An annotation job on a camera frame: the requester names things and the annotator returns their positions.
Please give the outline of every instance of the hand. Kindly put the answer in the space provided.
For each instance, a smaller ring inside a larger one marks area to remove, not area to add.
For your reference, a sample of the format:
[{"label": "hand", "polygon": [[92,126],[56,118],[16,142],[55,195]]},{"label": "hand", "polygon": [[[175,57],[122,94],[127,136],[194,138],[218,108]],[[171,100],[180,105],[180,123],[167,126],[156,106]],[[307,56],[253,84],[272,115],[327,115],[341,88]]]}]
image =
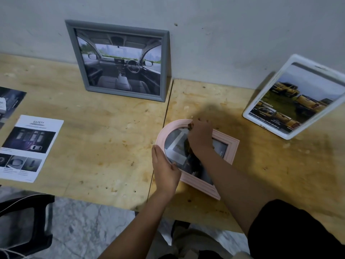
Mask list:
[{"label": "hand", "polygon": [[157,185],[157,192],[172,198],[175,194],[181,171],[175,164],[170,164],[162,149],[158,145],[152,146],[153,173]]},{"label": "hand", "polygon": [[191,125],[192,130],[188,133],[189,145],[196,157],[200,159],[203,153],[213,150],[212,123],[197,118],[192,121]]}]

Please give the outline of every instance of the gray wall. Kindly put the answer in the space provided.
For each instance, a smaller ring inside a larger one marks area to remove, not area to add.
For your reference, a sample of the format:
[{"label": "gray wall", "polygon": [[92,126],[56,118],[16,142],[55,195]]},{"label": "gray wall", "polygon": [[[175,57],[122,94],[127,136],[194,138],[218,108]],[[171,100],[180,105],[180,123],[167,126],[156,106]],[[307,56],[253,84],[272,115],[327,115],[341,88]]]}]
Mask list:
[{"label": "gray wall", "polygon": [[344,72],[344,7],[345,0],[0,0],[0,52],[76,62],[65,19],[165,29],[174,78],[256,88],[293,53]]}]

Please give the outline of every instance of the plywood tabletop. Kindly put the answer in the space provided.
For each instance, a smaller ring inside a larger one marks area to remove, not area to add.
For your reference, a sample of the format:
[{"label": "plywood tabletop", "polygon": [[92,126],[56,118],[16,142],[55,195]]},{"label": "plywood tabletop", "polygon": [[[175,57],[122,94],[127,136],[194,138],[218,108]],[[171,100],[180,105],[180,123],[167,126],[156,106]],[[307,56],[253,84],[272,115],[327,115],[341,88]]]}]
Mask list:
[{"label": "plywood tabletop", "polygon": [[[345,105],[291,140],[284,140],[244,119],[255,91],[175,79],[165,125],[205,116],[213,128],[240,140],[234,166],[283,198],[305,209],[345,242]],[[153,179],[150,195],[155,191]],[[167,218],[241,232],[222,201],[179,183]]]},{"label": "plywood tabletop", "polygon": [[88,92],[77,65],[4,54],[0,82],[27,92],[0,130],[1,145],[21,114],[64,120],[35,182],[0,184],[125,209],[146,202],[168,100]]}]

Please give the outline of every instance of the marble floor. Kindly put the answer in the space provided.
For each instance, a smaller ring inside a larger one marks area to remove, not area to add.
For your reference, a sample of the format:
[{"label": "marble floor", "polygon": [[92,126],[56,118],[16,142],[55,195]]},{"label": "marble floor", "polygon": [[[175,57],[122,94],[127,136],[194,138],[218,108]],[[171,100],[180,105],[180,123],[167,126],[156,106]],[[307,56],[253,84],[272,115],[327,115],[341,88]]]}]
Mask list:
[{"label": "marble floor", "polygon": [[[32,192],[2,186],[0,187],[0,202],[30,194]],[[4,223],[3,217],[0,217],[0,227],[10,226],[10,223]],[[133,211],[56,197],[53,203],[53,243],[50,248],[30,255],[29,258],[96,259],[134,217]],[[158,228],[168,244],[171,244],[172,224],[173,221],[163,218]],[[249,253],[248,241],[244,234],[221,231],[196,224],[192,224],[190,227],[209,234],[231,254],[239,251]],[[13,229],[11,231],[0,229],[0,231],[7,233],[7,235],[13,233]]]}]

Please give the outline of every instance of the rearview mirror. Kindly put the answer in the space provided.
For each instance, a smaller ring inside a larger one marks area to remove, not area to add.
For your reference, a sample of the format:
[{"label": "rearview mirror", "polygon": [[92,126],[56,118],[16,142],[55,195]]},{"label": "rearview mirror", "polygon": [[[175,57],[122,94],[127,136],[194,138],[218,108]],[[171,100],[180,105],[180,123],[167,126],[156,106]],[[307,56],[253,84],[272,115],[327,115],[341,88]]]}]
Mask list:
[{"label": "rearview mirror", "polygon": [[92,59],[92,60],[97,60],[97,55],[89,54],[89,58]]},{"label": "rearview mirror", "polygon": [[151,61],[144,61],[145,66],[152,66],[153,63]]}]

